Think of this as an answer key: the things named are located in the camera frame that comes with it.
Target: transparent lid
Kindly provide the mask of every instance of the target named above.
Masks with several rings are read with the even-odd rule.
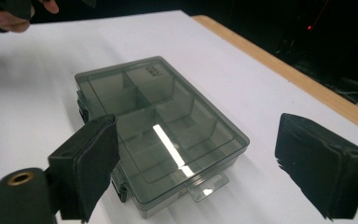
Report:
[[[76,75],[91,119],[117,117],[121,168],[139,203],[238,156],[249,139],[161,57]]]

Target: white tabletop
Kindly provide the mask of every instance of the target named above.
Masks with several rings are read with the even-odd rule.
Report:
[[[121,203],[109,188],[90,223],[331,223],[276,162],[280,115],[313,119],[356,145],[358,127],[180,11],[0,34],[0,178],[22,168],[46,169],[48,155],[83,125],[75,74],[156,55],[251,144],[225,171],[230,182],[200,203],[187,194],[144,220],[132,201]],[[358,213],[335,223],[358,223]]]

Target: human hand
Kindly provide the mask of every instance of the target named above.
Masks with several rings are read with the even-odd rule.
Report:
[[[44,1],[45,9],[57,14],[59,7],[55,0]],[[31,16],[34,15],[34,7],[31,7]],[[30,22],[11,15],[8,11],[0,11],[0,28],[14,33],[22,33],[30,27]]]

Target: gray plastic organizer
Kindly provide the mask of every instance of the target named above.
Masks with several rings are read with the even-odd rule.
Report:
[[[142,217],[190,192],[199,202],[224,186],[222,173],[249,139],[163,58],[76,75],[87,122],[117,117],[121,161],[112,182],[122,202],[132,196]]]

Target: plastic storage box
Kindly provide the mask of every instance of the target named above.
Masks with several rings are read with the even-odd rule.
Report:
[[[187,191],[196,202],[224,186],[222,171],[249,139],[161,57],[76,75],[83,120],[117,117],[121,161],[112,182],[150,217]]]

